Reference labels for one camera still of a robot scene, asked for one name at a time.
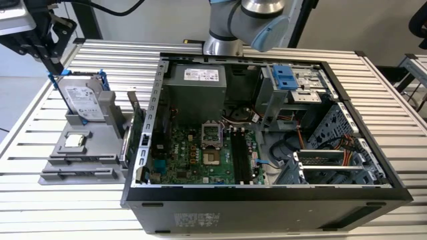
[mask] label sticker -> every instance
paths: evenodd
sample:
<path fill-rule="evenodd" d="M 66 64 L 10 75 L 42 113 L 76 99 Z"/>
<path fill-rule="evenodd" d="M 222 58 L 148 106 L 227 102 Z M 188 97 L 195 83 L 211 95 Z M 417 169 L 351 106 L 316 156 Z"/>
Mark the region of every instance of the label sticker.
<path fill-rule="evenodd" d="M 220 221 L 220 213 L 175 213 L 178 227 L 216 227 Z"/>
<path fill-rule="evenodd" d="M 219 71 L 212 69 L 188 68 L 184 72 L 184 80 L 219 82 Z"/>
<path fill-rule="evenodd" d="M 260 115 L 258 115 L 258 114 L 255 113 L 255 115 L 254 115 L 254 117 L 252 117 L 252 122 L 254 122 L 254 123 L 258 123 L 258 122 L 259 122 L 259 119 L 260 119 Z"/>
<path fill-rule="evenodd" d="M 91 88 L 67 86 L 66 91 L 78 114 L 88 121 L 104 121 L 104 115 Z"/>

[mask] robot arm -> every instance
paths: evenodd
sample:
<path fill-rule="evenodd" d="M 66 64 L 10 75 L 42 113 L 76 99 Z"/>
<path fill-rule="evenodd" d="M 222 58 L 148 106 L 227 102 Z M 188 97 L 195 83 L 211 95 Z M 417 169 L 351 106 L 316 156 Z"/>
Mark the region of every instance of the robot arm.
<path fill-rule="evenodd" d="M 288 29 L 282 15 L 286 0 L 211 0 L 206 55 L 240 56 L 243 43 L 266 52 L 278 46 Z"/>
<path fill-rule="evenodd" d="M 54 14 L 52 4 L 52 0 L 0 0 L 0 44 L 20 55 L 32 55 L 51 73 L 60 74 L 60 59 L 78 24 Z"/>
<path fill-rule="evenodd" d="M 60 62 L 72 33 L 74 20 L 54 14 L 55 4 L 74 2 L 115 16 L 131 14 L 146 0 L 126 12 L 115 12 L 86 0 L 0 0 L 0 44 L 20 55 L 31 54 L 47 70 L 59 75 Z M 288 28 L 282 15 L 286 0 L 210 0 L 210 38 L 203 47 L 207 55 L 240 56 L 243 42 L 260 52 L 278 45 Z"/>

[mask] blue plastic bracket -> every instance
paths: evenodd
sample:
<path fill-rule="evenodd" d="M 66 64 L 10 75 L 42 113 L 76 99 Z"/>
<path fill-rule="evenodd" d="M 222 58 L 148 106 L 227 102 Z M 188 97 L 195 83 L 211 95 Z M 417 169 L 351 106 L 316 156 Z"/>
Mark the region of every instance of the blue plastic bracket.
<path fill-rule="evenodd" d="M 296 90 L 299 88 L 299 83 L 290 66 L 272 65 L 272 76 L 278 81 L 278 89 Z"/>

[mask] barcode sticker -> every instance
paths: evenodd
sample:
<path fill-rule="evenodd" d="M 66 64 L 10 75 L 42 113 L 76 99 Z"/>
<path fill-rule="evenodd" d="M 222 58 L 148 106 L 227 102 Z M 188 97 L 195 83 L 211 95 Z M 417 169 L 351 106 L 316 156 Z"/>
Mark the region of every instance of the barcode sticker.
<path fill-rule="evenodd" d="M 188 68 L 184 72 L 184 80 L 219 82 L 219 71 L 214 69 Z"/>
<path fill-rule="evenodd" d="M 258 114 L 255 113 L 255 115 L 254 115 L 254 117 L 252 117 L 252 122 L 254 122 L 254 123 L 258 123 L 259 120 L 260 120 L 260 115 L 258 115 Z"/>

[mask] white wall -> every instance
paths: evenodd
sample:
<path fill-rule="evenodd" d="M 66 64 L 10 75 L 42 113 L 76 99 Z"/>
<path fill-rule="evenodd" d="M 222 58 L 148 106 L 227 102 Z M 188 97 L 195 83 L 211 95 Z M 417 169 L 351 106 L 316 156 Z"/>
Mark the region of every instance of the white wall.
<path fill-rule="evenodd" d="M 47 76 L 46 66 L 36 62 L 28 54 L 19 55 L 0 45 L 0 77 L 43 77 Z"/>
<path fill-rule="evenodd" d="M 426 0 L 321 0 L 298 48 L 365 51 L 377 65 L 397 66 L 405 54 L 427 54 L 409 30 Z"/>
<path fill-rule="evenodd" d="M 92 0 L 116 12 L 136 0 Z M 112 41 L 180 44 L 184 39 L 206 40 L 210 30 L 208 0 L 146 0 L 128 16 L 95 9 L 103 38 Z"/>

